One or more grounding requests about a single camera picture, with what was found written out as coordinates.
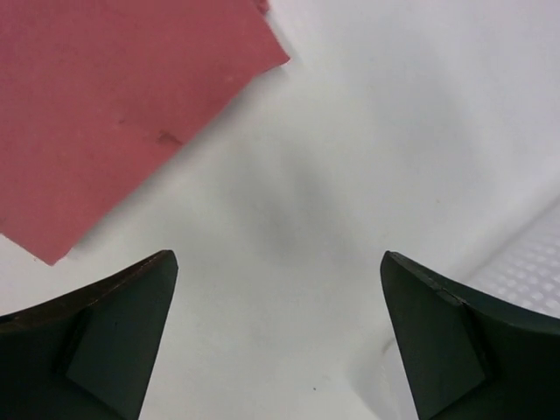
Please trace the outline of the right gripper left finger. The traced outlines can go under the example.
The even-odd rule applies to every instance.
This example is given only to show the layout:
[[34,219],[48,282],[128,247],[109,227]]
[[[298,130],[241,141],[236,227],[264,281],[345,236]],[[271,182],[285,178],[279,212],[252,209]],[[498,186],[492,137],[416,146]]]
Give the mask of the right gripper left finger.
[[137,419],[179,266],[162,250],[1,317],[3,419]]

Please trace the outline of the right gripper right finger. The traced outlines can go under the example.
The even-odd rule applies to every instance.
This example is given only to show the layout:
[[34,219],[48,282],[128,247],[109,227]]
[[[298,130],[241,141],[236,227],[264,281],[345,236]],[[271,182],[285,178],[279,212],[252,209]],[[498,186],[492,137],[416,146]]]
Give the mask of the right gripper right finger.
[[388,251],[381,286],[421,419],[557,419],[559,320]]

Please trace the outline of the red t shirt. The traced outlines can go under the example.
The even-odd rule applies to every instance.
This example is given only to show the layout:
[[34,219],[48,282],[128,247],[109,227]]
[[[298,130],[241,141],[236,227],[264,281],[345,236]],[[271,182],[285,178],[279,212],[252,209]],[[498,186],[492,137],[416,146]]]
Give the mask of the red t shirt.
[[54,264],[288,55],[266,1],[4,1],[1,232]]

